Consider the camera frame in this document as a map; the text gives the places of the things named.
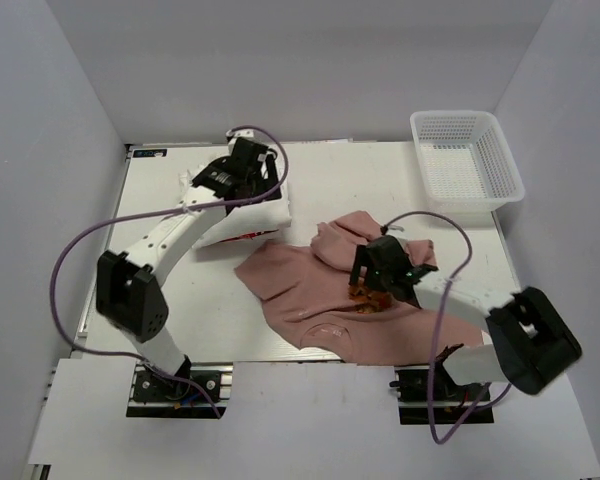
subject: black label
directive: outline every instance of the black label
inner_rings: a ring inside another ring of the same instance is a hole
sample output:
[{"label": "black label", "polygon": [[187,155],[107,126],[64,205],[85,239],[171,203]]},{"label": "black label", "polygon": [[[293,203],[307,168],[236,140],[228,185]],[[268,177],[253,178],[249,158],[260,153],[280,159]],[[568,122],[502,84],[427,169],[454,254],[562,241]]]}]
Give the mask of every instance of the black label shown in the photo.
[{"label": "black label", "polygon": [[147,157],[166,157],[166,148],[152,148],[151,150],[134,150],[133,158],[147,158]]}]

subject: white basket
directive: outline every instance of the white basket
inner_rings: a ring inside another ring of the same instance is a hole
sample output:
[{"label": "white basket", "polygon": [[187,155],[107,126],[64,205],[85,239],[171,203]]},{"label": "white basket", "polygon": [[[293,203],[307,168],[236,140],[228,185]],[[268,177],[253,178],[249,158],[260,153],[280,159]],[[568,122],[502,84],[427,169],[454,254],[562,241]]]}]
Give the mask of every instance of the white basket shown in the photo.
[{"label": "white basket", "polygon": [[524,197],[507,141],[490,113],[416,112],[411,130],[432,210],[491,212]]}]

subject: white wall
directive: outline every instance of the white wall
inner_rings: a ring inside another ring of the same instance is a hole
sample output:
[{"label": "white wall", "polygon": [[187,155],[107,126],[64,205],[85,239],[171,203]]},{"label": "white wall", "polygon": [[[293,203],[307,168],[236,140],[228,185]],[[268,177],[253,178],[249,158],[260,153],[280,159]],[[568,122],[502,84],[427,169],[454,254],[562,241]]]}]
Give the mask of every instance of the white wall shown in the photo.
[{"label": "white wall", "polygon": [[[67,352],[49,315],[52,264],[110,210],[123,159],[48,6],[0,0],[0,480],[20,477],[49,373]],[[62,275],[61,310],[73,331],[96,244]]]},{"label": "white wall", "polygon": [[527,189],[507,242],[582,344],[569,378],[600,461],[600,0],[555,2],[496,114]]},{"label": "white wall", "polygon": [[492,111],[551,0],[48,0],[122,139],[404,139]]}]

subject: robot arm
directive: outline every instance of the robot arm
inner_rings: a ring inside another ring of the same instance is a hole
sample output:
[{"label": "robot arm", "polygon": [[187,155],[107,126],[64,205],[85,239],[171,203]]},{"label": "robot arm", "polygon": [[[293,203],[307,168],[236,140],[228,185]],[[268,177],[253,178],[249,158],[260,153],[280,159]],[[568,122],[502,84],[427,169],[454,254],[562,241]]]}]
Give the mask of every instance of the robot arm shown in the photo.
[{"label": "robot arm", "polygon": [[[364,284],[389,292],[396,300],[438,310],[447,279],[430,265],[413,266],[399,241],[382,236],[359,246],[350,284],[366,267]],[[445,312],[489,333],[493,344],[448,348],[438,360],[442,375],[456,386],[510,382],[535,395],[582,355],[570,332],[546,295],[527,287],[510,294],[455,280]]]},{"label": "robot arm", "polygon": [[[193,244],[231,212],[224,206],[185,209],[218,199],[251,198],[267,192],[278,183],[274,161],[275,152],[266,145],[237,138],[228,157],[214,160],[195,176],[180,202],[181,215],[163,218],[125,251],[107,251],[99,258],[96,309],[158,369],[189,378],[191,362],[165,326],[169,309],[161,287]],[[179,382],[161,381],[174,397],[178,395],[178,388],[182,387]]]}]

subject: shirt sleeve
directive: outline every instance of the shirt sleeve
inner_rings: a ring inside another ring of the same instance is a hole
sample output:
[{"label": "shirt sleeve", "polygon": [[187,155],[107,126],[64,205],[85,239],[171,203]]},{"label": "shirt sleeve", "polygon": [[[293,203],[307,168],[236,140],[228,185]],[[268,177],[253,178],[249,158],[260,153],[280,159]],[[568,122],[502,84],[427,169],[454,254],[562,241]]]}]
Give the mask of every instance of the shirt sleeve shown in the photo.
[{"label": "shirt sleeve", "polygon": [[268,241],[235,269],[236,276],[260,300],[267,301],[300,284],[306,247]]}]

